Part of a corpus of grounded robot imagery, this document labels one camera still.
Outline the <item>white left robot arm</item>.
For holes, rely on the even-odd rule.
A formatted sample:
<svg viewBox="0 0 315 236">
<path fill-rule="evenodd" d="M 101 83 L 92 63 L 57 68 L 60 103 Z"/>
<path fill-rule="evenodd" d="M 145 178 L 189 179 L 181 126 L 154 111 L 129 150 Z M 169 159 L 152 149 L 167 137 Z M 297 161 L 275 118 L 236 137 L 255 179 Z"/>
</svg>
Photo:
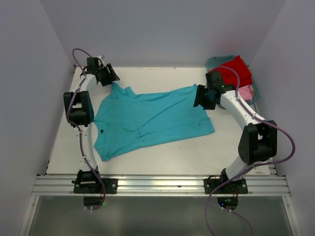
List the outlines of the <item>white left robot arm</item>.
<svg viewBox="0 0 315 236">
<path fill-rule="evenodd" d="M 93 151 L 92 123 L 95 116 L 90 93 L 98 84 L 104 87 L 119 79 L 112 65 L 104 62 L 104 56 L 88 57 L 78 84 L 63 94 L 66 120 L 74 129 L 79 149 L 80 164 L 74 184 L 91 193 L 99 192 L 104 184 Z"/>
</svg>

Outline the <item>turquoise t shirt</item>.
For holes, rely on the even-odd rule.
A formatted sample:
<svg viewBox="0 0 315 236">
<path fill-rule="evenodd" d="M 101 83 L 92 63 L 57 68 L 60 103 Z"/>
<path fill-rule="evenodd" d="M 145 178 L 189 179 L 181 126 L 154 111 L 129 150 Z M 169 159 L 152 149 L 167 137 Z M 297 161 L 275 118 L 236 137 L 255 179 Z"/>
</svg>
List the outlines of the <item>turquoise t shirt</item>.
<svg viewBox="0 0 315 236">
<path fill-rule="evenodd" d="M 136 94 L 114 83 L 97 111 L 94 147 L 102 161 L 140 148 L 196 138 L 215 129 L 202 107 L 194 107 L 197 85 Z"/>
</svg>

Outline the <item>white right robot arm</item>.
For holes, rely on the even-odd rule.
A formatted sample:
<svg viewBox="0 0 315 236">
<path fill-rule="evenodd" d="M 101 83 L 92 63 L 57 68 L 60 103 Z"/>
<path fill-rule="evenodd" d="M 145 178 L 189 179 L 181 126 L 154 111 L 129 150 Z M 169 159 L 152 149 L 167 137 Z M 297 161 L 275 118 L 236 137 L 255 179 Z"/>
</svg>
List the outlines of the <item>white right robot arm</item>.
<svg viewBox="0 0 315 236">
<path fill-rule="evenodd" d="M 205 86 L 198 85 L 193 106 L 213 110 L 221 105 L 239 124 L 242 135 L 238 144 L 238 156 L 221 172 L 219 187 L 225 193 L 232 192 L 237 182 L 246 175 L 244 171 L 255 164 L 266 162 L 277 153 L 277 129 L 264 124 L 245 102 L 233 84 L 226 84 L 219 71 L 206 73 Z"/>
</svg>

